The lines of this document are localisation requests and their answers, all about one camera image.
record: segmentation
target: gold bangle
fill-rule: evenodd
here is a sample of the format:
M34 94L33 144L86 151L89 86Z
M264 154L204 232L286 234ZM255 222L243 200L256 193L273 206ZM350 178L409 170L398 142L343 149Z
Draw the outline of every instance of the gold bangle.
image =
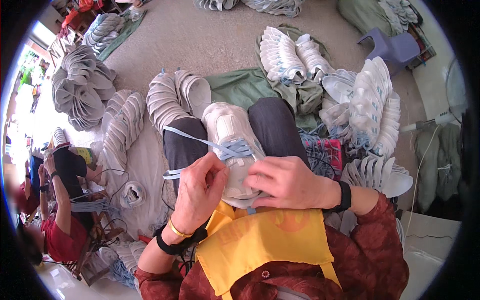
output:
M171 217L168 219L168 226L170 227L170 229L172 229L173 232L175 232L177 235L181 236L182 238L189 238L193 235L193 233L192 234L185 234L185 233L181 233L180 231L178 231L175 228L175 226L173 226Z

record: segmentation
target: gray pants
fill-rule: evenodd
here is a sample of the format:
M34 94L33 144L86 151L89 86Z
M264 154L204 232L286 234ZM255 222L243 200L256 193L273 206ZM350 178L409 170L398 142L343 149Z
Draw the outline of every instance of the gray pants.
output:
M292 107L281 98L260 98L248 109L248 120L253 133L267 156L298 156L309 166L307 153L295 125ZM182 118L169 124L198 139L207 140L207 131L200 119ZM164 131L163 149L170 170L186 168L205 156L208 146L171 131ZM178 195L179 179L173 180Z

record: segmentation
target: black smartwatch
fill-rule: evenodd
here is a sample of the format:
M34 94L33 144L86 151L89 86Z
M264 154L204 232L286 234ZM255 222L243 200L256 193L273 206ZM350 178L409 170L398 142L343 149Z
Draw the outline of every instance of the black smartwatch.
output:
M165 224L162 227L160 227L159 229L155 230L155 233L153 234L153 236L156 237L156 243L160 247L160 249L162 249L163 252L165 252L166 254L169 254L169 255L181 255L181 254L183 254L185 252L185 250L187 250L188 248L190 248L194 244L196 244L200 241L203 241L204 239L206 239L206 237L208 235L207 230L205 228L200 227L197 230L195 230L195 232L193 233L193 235L191 237L185 238L180 244L167 245L162 240L162 231L165 228L165 226L167 226L167 224Z
M53 177L54 177L54 176L60 177L60 174L59 174L57 171L52 172L52 173L50 174L50 180L53 180Z
M352 206L352 191L350 190L350 186L348 183L340 180L336 180L338 184L340 185L340 189L342 191L342 197L340 200L340 204L332 208L331 211L335 213L341 213L343 211L346 211L347 209L351 208Z

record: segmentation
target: hand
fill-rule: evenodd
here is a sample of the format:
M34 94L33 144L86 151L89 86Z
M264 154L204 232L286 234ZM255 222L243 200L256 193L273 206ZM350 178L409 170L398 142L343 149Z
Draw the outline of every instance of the hand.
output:
M248 174L243 185L271 195L255 200L252 208L329 209L340 204L339 184L313 174L297 156L266 157L256 161Z
M208 220L220 202L229 171L215 153L209 152L181 172L171 216L178 231L192 234Z
M40 186L45 185L45 173L47 170L45 170L45 167L43 165L40 165L38 167L38 177L40 178Z
M49 155L45 158L45 161L43 162L43 165L47 169L48 175L52 175L53 172L55 172L57 169L55 168L55 160L53 158L53 155Z

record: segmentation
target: concrete floor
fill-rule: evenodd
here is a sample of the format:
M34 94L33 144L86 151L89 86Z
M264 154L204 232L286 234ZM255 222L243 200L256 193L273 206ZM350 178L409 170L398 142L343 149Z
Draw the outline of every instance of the concrete floor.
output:
M117 71L117 90L138 90L146 96L148 84L161 68L174 72L178 67L208 76L236 69L256 67L254 43L267 26L288 23L324 42L335 69L359 72L372 50L356 41L361 33L336 10L335 0L309 0L295 18L259 13L239 2L230 11L199 10L192 0L152 0L144 5L148 12L139 28L120 45L105 64ZM425 110L415 80L401 71L392 78L394 90L402 99L402 126L425 120ZM89 132L75 132L64 126L67 138L77 145L101 141L97 126ZM394 155L396 163L415 178L417 160L415 137L401 134ZM411 207L413 188L399 198L399 208Z

